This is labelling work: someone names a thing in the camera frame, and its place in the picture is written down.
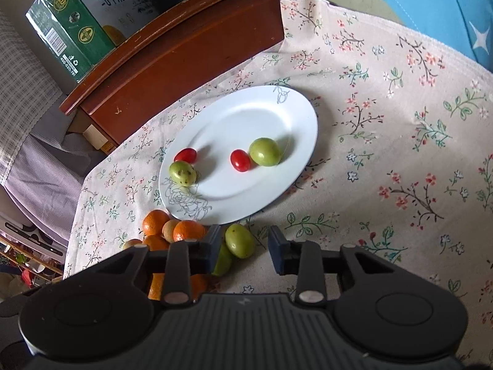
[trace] yellow drop logo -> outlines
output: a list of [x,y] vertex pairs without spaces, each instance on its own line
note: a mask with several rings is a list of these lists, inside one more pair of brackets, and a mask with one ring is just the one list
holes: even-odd
[[57,11],[64,10],[67,6],[68,0],[53,0],[53,7]]
[[94,36],[94,28],[93,27],[83,27],[79,31],[79,41],[81,43],[87,44],[89,43]]

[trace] ribbed gray surface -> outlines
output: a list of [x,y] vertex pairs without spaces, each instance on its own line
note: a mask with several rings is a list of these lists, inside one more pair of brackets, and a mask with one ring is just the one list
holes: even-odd
[[204,295],[200,304],[192,308],[165,313],[139,346],[113,359],[97,364],[58,364],[39,358],[26,370],[405,368],[462,367],[453,358],[414,366],[364,358],[339,337],[324,313],[299,309],[286,295],[230,294]]

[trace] floral tablecloth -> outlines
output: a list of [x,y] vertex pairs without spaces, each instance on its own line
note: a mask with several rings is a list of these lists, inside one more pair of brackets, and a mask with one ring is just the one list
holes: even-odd
[[[286,86],[304,94],[316,111],[316,148],[284,195],[241,221],[257,250],[235,263],[218,290],[293,294],[295,277],[274,272],[268,225],[325,249],[357,243],[459,297],[469,327],[458,354],[491,363],[493,75],[384,19],[325,0],[280,5],[280,46],[156,115],[87,176],[65,276],[142,237],[144,216],[164,208],[158,172],[187,121],[219,97],[256,85],[272,85],[282,103],[289,93],[277,86]],[[327,276],[327,286],[329,296],[337,296],[333,277]]]

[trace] checkered fabric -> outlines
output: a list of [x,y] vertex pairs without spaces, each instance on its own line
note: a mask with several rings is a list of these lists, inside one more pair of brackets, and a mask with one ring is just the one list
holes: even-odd
[[0,183],[26,136],[62,94],[0,11]]

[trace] wooden cabinet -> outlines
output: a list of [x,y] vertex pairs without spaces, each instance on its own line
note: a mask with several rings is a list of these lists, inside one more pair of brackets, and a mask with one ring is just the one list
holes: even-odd
[[60,106],[122,143],[180,97],[283,39],[279,0],[187,0],[102,60]]

